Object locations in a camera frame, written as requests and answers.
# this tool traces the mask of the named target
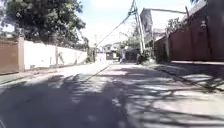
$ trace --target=house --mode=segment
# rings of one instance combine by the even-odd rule
[[[117,59],[117,50],[119,49],[121,42],[117,42],[114,44],[107,44],[103,46],[103,52],[107,54],[107,60]]]

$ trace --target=utility pole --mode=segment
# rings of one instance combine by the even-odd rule
[[[134,2],[134,14],[135,14],[135,19],[136,19],[136,24],[137,24],[137,30],[139,33],[139,43],[140,43],[140,52],[143,53],[145,50],[145,42],[144,42],[144,35],[143,35],[143,29],[142,29],[142,23],[141,23],[141,18],[138,13],[138,7],[136,4],[136,1],[133,0]]]

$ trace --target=concrete wall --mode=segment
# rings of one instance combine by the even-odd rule
[[[164,62],[167,61],[167,53],[166,53],[166,37],[163,37],[156,42],[154,42],[153,49],[156,62]]]
[[[79,64],[86,58],[84,51],[24,41],[25,70]]]
[[[97,62],[106,61],[107,60],[106,57],[107,57],[106,53],[97,53],[96,54],[96,61]]]
[[[17,42],[0,42],[0,74],[8,74],[19,71]]]

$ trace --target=fence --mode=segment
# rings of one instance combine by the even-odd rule
[[[80,64],[87,52],[24,41],[0,42],[0,74]]]
[[[0,42],[0,74],[19,71],[18,44],[16,42]]]

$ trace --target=wall pillar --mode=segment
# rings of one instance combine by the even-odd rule
[[[25,71],[25,62],[24,62],[24,37],[18,38],[18,66],[19,72]]]

